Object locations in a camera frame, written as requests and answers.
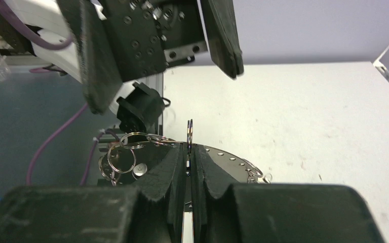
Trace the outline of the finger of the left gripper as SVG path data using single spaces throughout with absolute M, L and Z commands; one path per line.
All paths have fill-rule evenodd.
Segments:
M 201 0 L 208 49 L 213 63 L 236 79 L 244 72 L 232 0 Z
M 123 82 L 102 21 L 91 1 L 57 4 L 76 45 L 85 100 L 93 114 L 103 114 Z

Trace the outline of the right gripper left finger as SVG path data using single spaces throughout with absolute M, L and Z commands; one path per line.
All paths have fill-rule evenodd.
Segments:
M 181 242 L 186 173 L 171 162 L 125 186 L 16 187 L 0 242 Z

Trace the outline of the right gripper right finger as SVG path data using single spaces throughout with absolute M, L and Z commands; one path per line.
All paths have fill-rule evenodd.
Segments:
M 241 183 L 191 150 L 194 242 L 383 242 L 351 187 Z

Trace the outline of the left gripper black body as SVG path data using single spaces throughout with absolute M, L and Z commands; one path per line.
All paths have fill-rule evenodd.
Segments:
M 105 38 L 95 70 L 118 83 L 192 63 L 207 52 L 197 1 L 100 1 Z

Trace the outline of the large perforated metal keyring disc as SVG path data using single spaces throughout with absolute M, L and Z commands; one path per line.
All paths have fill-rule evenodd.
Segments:
M 187 177 L 191 175 L 191 160 L 195 156 L 191 120 L 188 121 L 186 141 L 147 132 L 118 133 L 115 129 L 106 130 L 105 134 L 105 138 L 98 140 L 102 152 L 98 160 L 102 183 L 131 184 L 166 159 L 172 160 L 172 166 L 184 169 Z M 211 146 L 203 145 L 202 148 L 213 163 L 239 182 L 272 182 L 271 174 L 262 172 L 245 158 Z

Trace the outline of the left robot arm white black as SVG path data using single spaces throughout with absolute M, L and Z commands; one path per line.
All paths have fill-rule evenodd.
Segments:
M 0 34 L 74 77 L 126 133 L 155 131 L 165 109 L 141 79 L 203 52 L 232 79 L 244 71 L 232 1 L 0 1 Z

